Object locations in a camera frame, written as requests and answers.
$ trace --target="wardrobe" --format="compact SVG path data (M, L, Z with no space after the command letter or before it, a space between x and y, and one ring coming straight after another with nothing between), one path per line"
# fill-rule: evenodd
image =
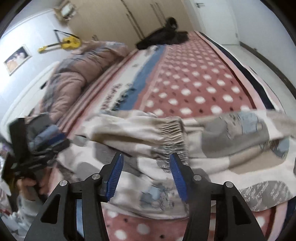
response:
M183 0L71 0L76 14L68 25L83 40L135 44L174 17L178 30L193 31Z

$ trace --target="pink polka dot bedsheet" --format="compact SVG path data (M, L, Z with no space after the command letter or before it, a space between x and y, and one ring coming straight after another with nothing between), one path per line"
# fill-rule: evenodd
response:
M182 118L249 109L283 110L276 95L251 68L198 32L190 33L189 41L180 45L131 52L88 88L59 126L71 137L90 113L105 109L137 109L159 117ZM55 169L52 190L61 179ZM278 237L295 210L295 200L289 202L254 212L267 240ZM111 241L181 241L187 225L187 219L152 220L107 210L104 219ZM212 213L208 240L213 240L214 230Z

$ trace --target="black jacket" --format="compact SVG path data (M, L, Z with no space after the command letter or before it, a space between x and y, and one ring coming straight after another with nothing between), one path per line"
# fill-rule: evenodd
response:
M188 32L176 31L178 28L177 21L170 17L166 20L163 28L160 28L150 34L148 37L137 43L138 49L146 49L152 45L162 44L181 44L188 40Z

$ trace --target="guitar strap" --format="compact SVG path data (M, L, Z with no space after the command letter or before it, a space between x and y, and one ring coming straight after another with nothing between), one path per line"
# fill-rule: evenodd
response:
M60 38L59 38L57 32L60 32L60 33L66 34L66 35L71 35L71 36L73 36L73 37L75 37L75 38L77 38L77 39L80 39L79 37L77 37L77 36L74 35L74 34L70 34L70 33L66 33L66 32L63 32L63 31L60 31L60 30L54 29L54 33L55 33L55 35L56 35L57 40L58 40L59 43L61 43L61 40L60 40Z

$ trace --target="wall decoration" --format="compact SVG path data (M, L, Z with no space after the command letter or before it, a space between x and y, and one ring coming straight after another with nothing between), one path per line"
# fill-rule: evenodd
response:
M31 55L25 45L15 51L7 60L4 61L9 75L16 71L17 68L26 62L30 57Z

